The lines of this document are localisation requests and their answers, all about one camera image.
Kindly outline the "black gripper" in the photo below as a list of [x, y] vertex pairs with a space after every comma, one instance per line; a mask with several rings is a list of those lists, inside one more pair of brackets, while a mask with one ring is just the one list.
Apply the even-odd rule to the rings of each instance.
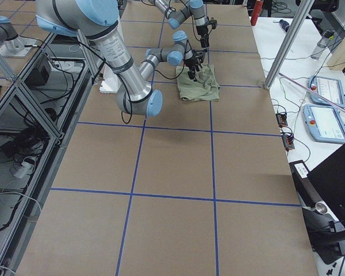
[[203, 62], [203, 53], [193, 53], [193, 56], [189, 59], [186, 59], [186, 66], [189, 68], [187, 72], [189, 78], [196, 82], [196, 72], [199, 72], [202, 69]]
[[202, 48], [209, 47], [209, 30], [208, 25], [196, 26], [197, 34], [200, 36], [200, 43]]

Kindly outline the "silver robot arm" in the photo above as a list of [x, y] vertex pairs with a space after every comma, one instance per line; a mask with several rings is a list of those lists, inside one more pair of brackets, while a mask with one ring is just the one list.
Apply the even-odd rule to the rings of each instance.
[[214, 18], [209, 18], [206, 15], [205, 6], [203, 1], [187, 1], [183, 3], [183, 6], [176, 10], [171, 6], [170, 3], [161, 0], [151, 0], [148, 1], [151, 5], [157, 7], [167, 19], [169, 25], [173, 29], [177, 29], [182, 25], [188, 18], [192, 17], [193, 22], [195, 23], [195, 28], [197, 34], [200, 36], [201, 47], [207, 51], [209, 47], [209, 34], [210, 31], [208, 26], [216, 29], [217, 20]]
[[203, 61], [200, 53], [191, 48], [186, 33], [179, 30], [173, 34], [171, 47], [150, 49], [137, 66], [117, 29], [117, 1], [37, 1], [36, 18], [38, 26], [48, 32], [64, 36], [82, 32], [96, 44], [123, 84], [116, 101], [127, 114], [153, 117], [160, 113], [163, 94], [148, 82], [159, 63], [168, 62], [172, 66], [184, 63], [189, 78], [194, 79]]

